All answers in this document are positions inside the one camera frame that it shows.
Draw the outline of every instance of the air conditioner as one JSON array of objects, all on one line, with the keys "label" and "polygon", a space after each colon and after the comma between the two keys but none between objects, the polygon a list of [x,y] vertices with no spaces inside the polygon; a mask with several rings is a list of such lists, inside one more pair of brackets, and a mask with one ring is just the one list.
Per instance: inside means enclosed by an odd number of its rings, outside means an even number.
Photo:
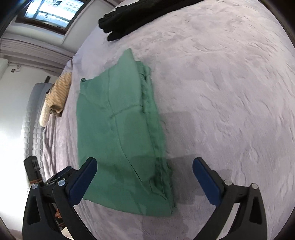
[{"label": "air conditioner", "polygon": [[0,58],[0,80],[8,67],[8,60],[5,58]]}]

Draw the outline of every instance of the green fabric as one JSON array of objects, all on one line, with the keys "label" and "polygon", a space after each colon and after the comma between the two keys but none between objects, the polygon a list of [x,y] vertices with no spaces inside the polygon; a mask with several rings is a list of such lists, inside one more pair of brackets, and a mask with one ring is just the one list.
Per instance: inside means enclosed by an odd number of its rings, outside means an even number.
[{"label": "green fabric", "polygon": [[98,163],[84,199],[119,211],[170,216],[174,207],[165,139],[150,68],[131,49],[92,80],[77,101],[78,158]]}]

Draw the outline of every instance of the window frame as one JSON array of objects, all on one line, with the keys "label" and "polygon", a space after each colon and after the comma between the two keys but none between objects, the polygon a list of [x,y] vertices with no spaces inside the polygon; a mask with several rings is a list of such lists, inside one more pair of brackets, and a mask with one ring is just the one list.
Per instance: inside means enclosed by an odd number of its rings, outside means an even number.
[{"label": "window frame", "polygon": [[26,11],[27,11],[28,7],[30,6],[30,3],[23,10],[20,11],[20,13],[17,15],[15,22],[29,24],[29,25],[33,25],[36,27],[41,27],[41,28],[44,28],[44,29],[47,29],[47,30],[50,30],[50,31],[53,31],[53,32],[56,32],[56,33],[59,33],[62,35],[66,35],[67,31],[69,30],[71,25],[74,23],[76,18],[79,16],[79,14],[91,2],[91,0],[79,0],[79,1],[83,2],[84,4],[76,12],[75,16],[72,18],[72,20],[69,22],[69,24],[67,25],[67,27],[65,29],[62,29],[59,26],[50,25],[50,23],[45,23],[45,22],[42,22],[42,21],[39,21],[36,19],[25,17]]}]

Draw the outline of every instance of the white wall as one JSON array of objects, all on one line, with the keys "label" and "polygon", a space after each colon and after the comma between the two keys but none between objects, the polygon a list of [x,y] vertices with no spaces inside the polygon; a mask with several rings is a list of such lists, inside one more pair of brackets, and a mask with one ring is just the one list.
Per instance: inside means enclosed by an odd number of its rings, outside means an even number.
[{"label": "white wall", "polygon": [[65,36],[35,26],[12,22],[6,32],[40,40],[76,53],[98,25],[98,20],[113,7],[103,0],[92,0],[77,17]]},{"label": "white wall", "polygon": [[11,73],[12,68],[0,79],[0,216],[9,229],[21,231],[27,200],[22,121],[33,86],[51,75],[27,66]]}]

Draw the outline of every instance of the mattress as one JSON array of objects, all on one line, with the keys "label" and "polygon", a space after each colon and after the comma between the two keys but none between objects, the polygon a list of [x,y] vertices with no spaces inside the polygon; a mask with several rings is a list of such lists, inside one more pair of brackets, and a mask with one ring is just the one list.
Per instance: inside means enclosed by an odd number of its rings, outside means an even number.
[{"label": "mattress", "polygon": [[31,155],[36,156],[43,178],[45,177],[42,162],[42,132],[44,128],[40,126],[39,118],[45,101],[46,92],[51,86],[51,83],[37,83],[33,87],[27,104],[21,133],[24,143],[24,159]]},{"label": "mattress", "polygon": [[50,117],[44,131],[45,174],[78,168],[80,79],[98,76],[131,48],[151,68],[177,210],[144,217],[83,200],[75,209],[89,230],[97,239],[193,239],[214,211],[191,169],[201,156],[223,179],[258,184],[274,239],[295,205],[295,49],[276,18],[257,0],[205,0],[119,41],[106,37],[97,27],[73,59],[63,116]]}]

